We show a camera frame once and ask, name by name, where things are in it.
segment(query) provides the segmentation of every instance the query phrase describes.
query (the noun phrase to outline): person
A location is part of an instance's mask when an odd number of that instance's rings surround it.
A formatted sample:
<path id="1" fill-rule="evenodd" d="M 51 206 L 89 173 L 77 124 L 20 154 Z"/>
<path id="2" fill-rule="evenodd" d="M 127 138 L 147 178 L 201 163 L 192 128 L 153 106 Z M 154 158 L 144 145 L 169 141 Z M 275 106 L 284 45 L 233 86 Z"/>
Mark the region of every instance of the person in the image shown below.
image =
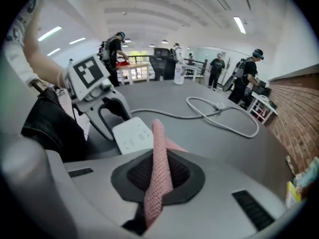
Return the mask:
<path id="1" fill-rule="evenodd" d="M 224 60 L 221 59 L 220 53 L 217 54 L 217 58 L 211 61 L 210 65 L 211 65 L 211 70 L 210 70 L 210 76 L 208 80 L 208 87 L 211 88 L 211 85 L 213 84 L 213 91 L 215 91 L 217 88 L 217 82 L 221 74 L 221 70 L 225 68 L 225 62 Z"/>
<path id="2" fill-rule="evenodd" d="M 176 59 L 178 62 L 183 63 L 184 62 L 184 58 L 183 58 L 183 50 L 180 47 L 179 43 L 175 43 L 174 45 L 174 50 L 176 52 Z"/>
<path id="3" fill-rule="evenodd" d="M 264 53 L 261 49 L 256 49 L 253 52 L 253 55 L 246 59 L 243 76 L 236 79 L 234 90 L 228 97 L 228 99 L 233 101 L 235 104 L 238 104 L 243 97 L 248 83 L 259 86 L 259 83 L 254 79 L 254 77 L 257 74 L 256 62 L 263 60 L 263 55 Z"/>
<path id="4" fill-rule="evenodd" d="M 116 71 L 117 54 L 123 56 L 125 60 L 129 59 L 129 57 L 122 51 L 121 48 L 121 42 L 124 42 L 124 38 L 125 34 L 123 32 L 118 32 L 115 34 L 114 40 L 112 40 L 109 44 L 110 59 L 103 61 L 106 69 L 108 69 L 109 73 L 111 74 L 109 76 L 109 79 L 114 87 L 118 87 L 120 85 L 118 80 L 118 73 Z"/>
<path id="5" fill-rule="evenodd" d="M 43 0 L 29 0 L 14 20 L 3 42 L 2 53 L 10 67 L 37 96 L 21 131 L 54 150 L 63 162 L 84 160 L 87 142 L 83 129 L 69 116 L 49 84 L 65 88 L 66 70 L 40 52 L 38 23 Z"/>
<path id="6" fill-rule="evenodd" d="M 194 56 L 193 56 L 193 54 L 189 54 L 189 56 L 188 56 L 188 64 L 191 66 L 191 65 L 194 65 Z"/>

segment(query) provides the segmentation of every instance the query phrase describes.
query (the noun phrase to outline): black vent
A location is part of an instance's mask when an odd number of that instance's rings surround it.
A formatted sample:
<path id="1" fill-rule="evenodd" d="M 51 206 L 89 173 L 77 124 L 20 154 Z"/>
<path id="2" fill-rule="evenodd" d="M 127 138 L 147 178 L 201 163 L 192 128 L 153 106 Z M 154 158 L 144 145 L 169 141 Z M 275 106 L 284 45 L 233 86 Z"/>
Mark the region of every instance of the black vent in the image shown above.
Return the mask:
<path id="1" fill-rule="evenodd" d="M 275 221 L 246 190 L 232 195 L 258 231 Z"/>
<path id="2" fill-rule="evenodd" d="M 189 169 L 171 156 L 167 156 L 173 188 L 183 185 L 189 178 Z M 150 186 L 153 170 L 153 155 L 143 159 L 127 173 L 128 180 L 140 190 L 146 192 Z"/>
<path id="3" fill-rule="evenodd" d="M 92 173 L 92 172 L 93 172 L 93 170 L 91 168 L 83 168 L 83 169 L 71 171 L 68 173 L 69 173 L 70 177 L 73 178 L 73 177 L 85 175 L 85 174 Z"/>

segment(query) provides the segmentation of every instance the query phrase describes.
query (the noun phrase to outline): black sleeve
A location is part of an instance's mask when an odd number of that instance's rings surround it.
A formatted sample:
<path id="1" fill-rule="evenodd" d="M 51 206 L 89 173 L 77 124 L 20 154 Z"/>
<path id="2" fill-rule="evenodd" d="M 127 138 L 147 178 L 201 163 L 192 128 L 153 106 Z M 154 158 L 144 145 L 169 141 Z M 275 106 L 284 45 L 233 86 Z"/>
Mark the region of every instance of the black sleeve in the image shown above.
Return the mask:
<path id="1" fill-rule="evenodd" d="M 256 74 L 257 74 L 257 66 L 256 66 L 256 63 L 254 63 L 254 62 L 248 62 L 248 63 L 246 63 L 246 68 L 245 68 L 246 70 L 246 72 L 247 72 L 247 74 L 250 74 L 250 75 L 252 75 L 253 77 L 255 77 L 256 76 Z"/>
<path id="2" fill-rule="evenodd" d="M 213 61 L 210 62 L 210 65 L 212 66 L 214 64 L 216 59 L 214 59 Z"/>
<path id="3" fill-rule="evenodd" d="M 115 50 L 118 51 L 118 50 L 122 50 L 121 48 L 121 41 L 119 39 L 116 39 L 115 40 Z"/>

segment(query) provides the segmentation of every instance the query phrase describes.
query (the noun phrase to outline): white power strip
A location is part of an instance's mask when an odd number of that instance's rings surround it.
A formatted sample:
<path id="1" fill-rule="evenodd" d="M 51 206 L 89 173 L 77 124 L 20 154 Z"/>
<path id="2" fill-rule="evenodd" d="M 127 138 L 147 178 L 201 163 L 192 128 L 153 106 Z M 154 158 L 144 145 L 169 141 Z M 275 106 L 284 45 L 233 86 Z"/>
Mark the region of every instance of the white power strip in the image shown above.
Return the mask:
<path id="1" fill-rule="evenodd" d="M 139 117 L 115 126 L 112 132 L 122 155 L 153 149 L 153 133 Z"/>

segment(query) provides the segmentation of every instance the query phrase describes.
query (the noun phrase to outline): black cap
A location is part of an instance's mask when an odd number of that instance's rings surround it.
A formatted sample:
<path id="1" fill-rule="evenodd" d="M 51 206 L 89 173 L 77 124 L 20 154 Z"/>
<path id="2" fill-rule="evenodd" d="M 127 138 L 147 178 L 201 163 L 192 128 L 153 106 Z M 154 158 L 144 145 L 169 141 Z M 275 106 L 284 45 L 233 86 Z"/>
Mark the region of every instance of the black cap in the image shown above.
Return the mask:
<path id="1" fill-rule="evenodd" d="M 263 55 L 264 55 L 264 53 L 261 49 L 255 49 L 253 52 L 253 57 L 260 58 L 261 60 L 264 60 Z"/>
<path id="2" fill-rule="evenodd" d="M 116 36 L 120 35 L 122 37 L 122 42 L 124 42 L 125 33 L 124 32 L 118 32 L 116 33 Z"/>
<path id="3" fill-rule="evenodd" d="M 260 55 L 264 55 L 264 53 L 261 49 L 256 49 L 255 51 L 257 51 Z"/>

